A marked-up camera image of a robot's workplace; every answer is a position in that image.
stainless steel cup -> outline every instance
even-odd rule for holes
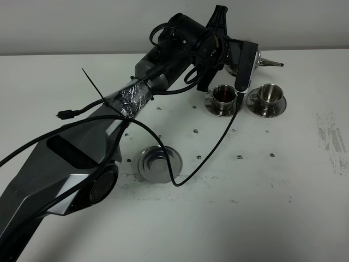
[[[219,85],[212,90],[213,105],[225,111],[234,106],[236,94],[234,88],[229,85]]]
[[[257,95],[252,97],[266,108],[272,108],[276,106],[284,96],[282,89],[275,84],[264,84],[258,89]]]

cable connector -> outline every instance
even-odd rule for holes
[[[66,120],[66,119],[71,119],[74,118],[75,116],[78,116],[80,114],[79,110],[65,110],[65,111],[60,111],[57,114],[57,117]]]

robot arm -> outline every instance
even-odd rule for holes
[[[164,30],[158,43],[152,42],[154,47],[136,65],[135,78],[120,91],[107,96],[108,104],[103,104],[89,117],[113,116],[119,111],[135,118],[154,94],[166,94],[191,64],[204,74],[201,81],[195,83],[198,90],[208,91],[216,72],[229,64],[238,67],[235,88],[245,91],[257,44],[226,35],[226,12],[226,7],[217,6],[206,27],[183,14],[157,27],[151,38],[157,31]],[[188,52],[200,55],[176,59]],[[122,160],[119,147],[113,151],[113,144],[123,127],[122,120],[87,122],[36,145],[0,197],[0,261],[16,261],[45,216],[70,214],[102,201],[109,194],[118,177],[115,161]],[[111,160],[104,163],[111,153]],[[91,178],[96,171],[99,172],[91,182],[23,225],[37,210]]]

foil wrap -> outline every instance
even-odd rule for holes
[[[137,81],[133,79],[123,89],[105,98],[112,107],[130,118],[135,118],[152,97],[147,85]]]

espresso cup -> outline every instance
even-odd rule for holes
[[[254,95],[252,99],[266,108],[271,108],[276,106],[283,96],[284,92],[279,86],[275,84],[264,84],[258,88],[257,95]]]
[[[234,88],[229,85],[219,85],[212,90],[213,105],[225,111],[234,106],[236,94]]]

